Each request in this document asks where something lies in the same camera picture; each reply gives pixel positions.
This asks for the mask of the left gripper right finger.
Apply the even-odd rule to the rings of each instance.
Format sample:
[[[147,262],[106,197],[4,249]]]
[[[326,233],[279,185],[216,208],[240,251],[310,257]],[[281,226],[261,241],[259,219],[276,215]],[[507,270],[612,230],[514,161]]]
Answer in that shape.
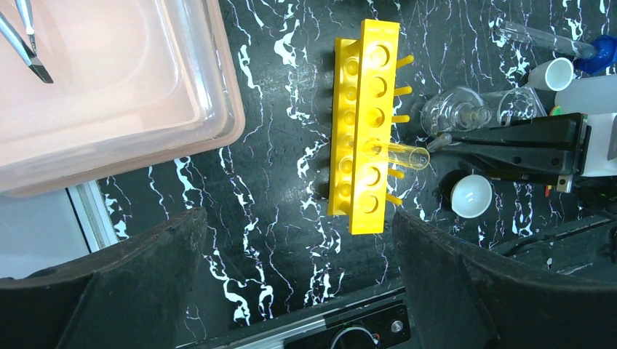
[[[422,348],[614,348],[616,284],[541,270],[399,210],[397,259]]]

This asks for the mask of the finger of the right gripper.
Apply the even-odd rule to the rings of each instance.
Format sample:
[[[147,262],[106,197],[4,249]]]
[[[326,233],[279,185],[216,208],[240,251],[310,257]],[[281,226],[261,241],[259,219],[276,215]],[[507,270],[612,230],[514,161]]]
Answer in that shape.
[[[479,159],[492,167],[574,167],[582,153],[586,116],[545,116],[443,135],[450,142],[437,146],[437,151]]]
[[[524,169],[513,164],[506,164],[478,156],[463,156],[463,159],[478,168],[486,177],[494,180],[526,183],[558,183],[574,177],[574,174],[549,174],[532,169]]]

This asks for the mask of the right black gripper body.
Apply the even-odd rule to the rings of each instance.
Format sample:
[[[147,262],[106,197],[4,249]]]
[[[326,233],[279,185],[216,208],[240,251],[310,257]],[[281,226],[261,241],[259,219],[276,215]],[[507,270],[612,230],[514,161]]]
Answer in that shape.
[[[573,173],[558,177],[556,191],[612,192],[616,187],[616,114],[586,114],[581,149]]]

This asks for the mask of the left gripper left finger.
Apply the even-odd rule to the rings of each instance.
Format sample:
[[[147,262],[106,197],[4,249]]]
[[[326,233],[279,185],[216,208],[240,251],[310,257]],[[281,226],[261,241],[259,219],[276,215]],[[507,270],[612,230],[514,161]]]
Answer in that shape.
[[[98,252],[1,280],[3,348],[173,348],[207,212],[188,210]]]

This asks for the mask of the thin glass test tube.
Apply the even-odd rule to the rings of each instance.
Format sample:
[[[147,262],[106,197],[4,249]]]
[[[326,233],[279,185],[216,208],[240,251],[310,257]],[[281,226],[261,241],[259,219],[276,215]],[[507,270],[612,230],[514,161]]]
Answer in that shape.
[[[452,143],[453,139],[450,133],[443,132],[436,136],[430,143],[427,144],[426,149],[430,153],[434,153],[439,149],[448,146]]]

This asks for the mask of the yellow test tube rack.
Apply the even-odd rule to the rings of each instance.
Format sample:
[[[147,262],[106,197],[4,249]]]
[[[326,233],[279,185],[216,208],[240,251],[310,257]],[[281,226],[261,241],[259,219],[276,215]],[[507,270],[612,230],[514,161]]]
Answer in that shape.
[[[400,25],[365,19],[358,39],[334,43],[333,122],[330,155],[329,215],[349,218],[352,235],[384,231],[388,203],[400,205],[387,191],[390,177],[391,127],[410,120],[393,113],[394,98],[411,93],[396,88],[397,69],[414,61],[398,59]]]

